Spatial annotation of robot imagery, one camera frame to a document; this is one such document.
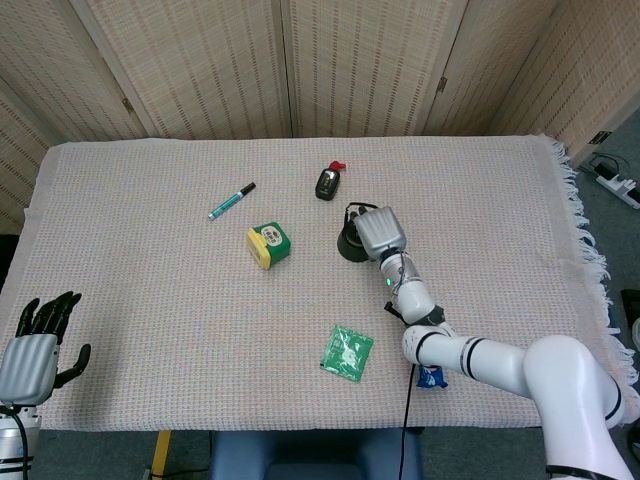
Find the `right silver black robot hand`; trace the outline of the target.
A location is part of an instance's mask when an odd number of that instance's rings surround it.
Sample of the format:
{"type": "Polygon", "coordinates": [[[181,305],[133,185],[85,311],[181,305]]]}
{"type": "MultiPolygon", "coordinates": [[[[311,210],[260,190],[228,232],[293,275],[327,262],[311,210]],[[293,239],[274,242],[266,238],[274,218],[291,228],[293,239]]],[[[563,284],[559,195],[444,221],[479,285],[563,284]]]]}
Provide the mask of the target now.
{"type": "Polygon", "coordinates": [[[400,252],[406,249],[405,232],[389,206],[358,215],[353,223],[370,260],[381,261],[389,251],[400,252]]]}

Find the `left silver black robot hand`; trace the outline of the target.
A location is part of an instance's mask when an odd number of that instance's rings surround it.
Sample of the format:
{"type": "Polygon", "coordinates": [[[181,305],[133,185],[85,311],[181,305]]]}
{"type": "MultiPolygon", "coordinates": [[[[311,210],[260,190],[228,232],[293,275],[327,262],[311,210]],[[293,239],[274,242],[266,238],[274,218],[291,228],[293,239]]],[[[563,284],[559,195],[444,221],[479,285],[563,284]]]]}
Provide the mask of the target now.
{"type": "Polygon", "coordinates": [[[89,344],[80,348],[71,368],[58,368],[70,316],[81,298],[80,293],[67,291],[45,304],[35,298],[24,307],[0,362],[0,404],[41,405],[54,390],[84,373],[91,357],[89,344]]]}

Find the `black cast iron teapot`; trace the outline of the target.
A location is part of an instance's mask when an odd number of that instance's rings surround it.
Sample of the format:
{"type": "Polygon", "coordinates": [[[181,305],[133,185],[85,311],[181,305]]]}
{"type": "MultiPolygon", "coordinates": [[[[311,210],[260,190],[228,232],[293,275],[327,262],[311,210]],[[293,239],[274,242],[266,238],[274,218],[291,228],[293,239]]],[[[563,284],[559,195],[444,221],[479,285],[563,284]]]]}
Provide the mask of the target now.
{"type": "Polygon", "coordinates": [[[344,259],[354,263],[368,260],[376,261],[381,257],[382,252],[388,248],[384,244],[376,246],[374,248],[374,257],[371,258],[362,244],[355,225],[356,217],[378,209],[379,207],[376,205],[362,202],[350,202],[346,206],[343,226],[337,239],[338,251],[344,259]]]}

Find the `black red small device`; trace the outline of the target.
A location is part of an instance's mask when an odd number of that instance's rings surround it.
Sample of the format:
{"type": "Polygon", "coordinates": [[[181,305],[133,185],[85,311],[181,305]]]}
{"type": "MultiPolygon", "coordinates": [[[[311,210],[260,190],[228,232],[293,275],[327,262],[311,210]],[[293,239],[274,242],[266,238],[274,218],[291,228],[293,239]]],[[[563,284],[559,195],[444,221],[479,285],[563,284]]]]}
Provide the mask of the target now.
{"type": "Polygon", "coordinates": [[[345,169],[346,165],[338,161],[323,169],[315,185],[315,196],[325,201],[333,200],[340,185],[341,172],[345,169]]]}

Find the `green yellow box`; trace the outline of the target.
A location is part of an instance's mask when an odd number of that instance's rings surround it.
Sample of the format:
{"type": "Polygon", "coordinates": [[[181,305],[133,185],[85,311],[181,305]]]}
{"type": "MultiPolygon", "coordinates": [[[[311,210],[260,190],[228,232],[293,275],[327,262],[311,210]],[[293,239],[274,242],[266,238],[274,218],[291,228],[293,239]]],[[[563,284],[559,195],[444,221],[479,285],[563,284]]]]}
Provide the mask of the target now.
{"type": "Polygon", "coordinates": [[[291,251],[291,241],[277,222],[250,228],[246,240],[249,252],[264,270],[281,262],[291,251]]]}

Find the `green sachet packet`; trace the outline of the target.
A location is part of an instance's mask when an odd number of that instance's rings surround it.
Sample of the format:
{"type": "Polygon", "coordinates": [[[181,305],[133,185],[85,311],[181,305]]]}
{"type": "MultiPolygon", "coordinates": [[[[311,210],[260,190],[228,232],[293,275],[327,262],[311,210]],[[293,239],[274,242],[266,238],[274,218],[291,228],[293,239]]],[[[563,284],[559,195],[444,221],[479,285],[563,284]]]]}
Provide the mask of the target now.
{"type": "Polygon", "coordinates": [[[373,345],[371,337],[335,325],[320,360],[320,368],[359,383],[373,345]]]}

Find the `green marker pen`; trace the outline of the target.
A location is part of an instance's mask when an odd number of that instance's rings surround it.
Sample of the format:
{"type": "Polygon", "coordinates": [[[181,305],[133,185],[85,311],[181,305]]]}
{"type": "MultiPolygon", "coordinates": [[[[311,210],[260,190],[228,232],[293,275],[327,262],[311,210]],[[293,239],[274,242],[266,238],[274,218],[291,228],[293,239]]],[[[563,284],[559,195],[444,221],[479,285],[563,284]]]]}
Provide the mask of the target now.
{"type": "Polygon", "coordinates": [[[238,192],[234,193],[231,197],[226,199],[220,205],[216,206],[213,210],[208,213],[209,220],[215,220],[222,216],[225,212],[227,212],[231,207],[240,202],[243,198],[245,198],[250,192],[252,192],[256,188],[254,182],[249,183],[245,187],[243,187],[238,192]]]}

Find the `blue cookie packet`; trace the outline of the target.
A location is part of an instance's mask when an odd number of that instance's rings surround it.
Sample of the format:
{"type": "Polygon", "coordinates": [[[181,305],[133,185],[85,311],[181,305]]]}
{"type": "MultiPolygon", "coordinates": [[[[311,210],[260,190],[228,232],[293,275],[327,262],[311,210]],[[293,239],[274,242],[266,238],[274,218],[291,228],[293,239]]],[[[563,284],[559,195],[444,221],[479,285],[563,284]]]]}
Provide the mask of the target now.
{"type": "Polygon", "coordinates": [[[416,386],[423,389],[447,388],[448,383],[440,366],[420,366],[416,386]]]}

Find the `wooden folding screen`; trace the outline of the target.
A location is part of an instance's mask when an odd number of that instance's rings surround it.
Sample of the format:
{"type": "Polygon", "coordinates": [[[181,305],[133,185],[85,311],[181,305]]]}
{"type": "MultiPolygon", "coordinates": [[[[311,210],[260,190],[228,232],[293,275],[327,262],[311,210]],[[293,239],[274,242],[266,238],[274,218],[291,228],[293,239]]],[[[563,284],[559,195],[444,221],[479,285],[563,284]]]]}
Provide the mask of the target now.
{"type": "Polygon", "coordinates": [[[70,141],[548,134],[640,108],[640,0],[0,0],[0,234],[70,141]]]}

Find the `beige woven tablecloth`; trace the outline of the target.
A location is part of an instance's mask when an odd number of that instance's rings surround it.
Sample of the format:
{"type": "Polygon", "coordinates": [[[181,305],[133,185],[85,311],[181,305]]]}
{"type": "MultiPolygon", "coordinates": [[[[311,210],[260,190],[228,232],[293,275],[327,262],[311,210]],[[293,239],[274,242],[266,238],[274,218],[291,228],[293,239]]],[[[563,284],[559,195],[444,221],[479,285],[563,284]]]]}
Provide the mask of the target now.
{"type": "Polygon", "coordinates": [[[519,347],[574,336],[615,376],[625,420],[640,415],[631,359],[608,326],[603,261],[584,244],[562,146],[542,136],[55,146],[0,293],[0,351],[31,299],[82,295],[59,363],[84,344],[90,362],[41,407],[48,429],[537,425],[531,401],[460,374],[409,389],[383,276],[337,249],[352,201],[394,210],[459,334],[519,347]],[[346,165],[337,193],[318,199],[333,161],[346,165]],[[264,270],[246,235],[269,222],[291,251],[264,270]],[[335,325],[374,340],[359,383],[320,368],[335,325]]]}

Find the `blue chair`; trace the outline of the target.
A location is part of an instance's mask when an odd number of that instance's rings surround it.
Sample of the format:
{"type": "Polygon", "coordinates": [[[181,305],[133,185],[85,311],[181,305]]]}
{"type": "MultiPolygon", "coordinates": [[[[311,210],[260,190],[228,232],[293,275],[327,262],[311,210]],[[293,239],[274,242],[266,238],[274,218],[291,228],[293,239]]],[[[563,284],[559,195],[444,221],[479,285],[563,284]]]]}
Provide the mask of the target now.
{"type": "Polygon", "coordinates": [[[209,480],[423,480],[419,435],[400,428],[225,431],[209,480]]]}

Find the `white power strip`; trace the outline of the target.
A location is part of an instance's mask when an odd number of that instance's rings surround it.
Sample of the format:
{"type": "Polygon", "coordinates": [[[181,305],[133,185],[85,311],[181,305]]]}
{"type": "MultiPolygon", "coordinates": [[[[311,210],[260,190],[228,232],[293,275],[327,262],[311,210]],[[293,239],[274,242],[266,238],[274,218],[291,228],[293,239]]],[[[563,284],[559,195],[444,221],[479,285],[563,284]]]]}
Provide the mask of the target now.
{"type": "Polygon", "coordinates": [[[635,210],[640,210],[640,182],[621,174],[620,156],[596,152],[588,161],[596,182],[635,210]]]}

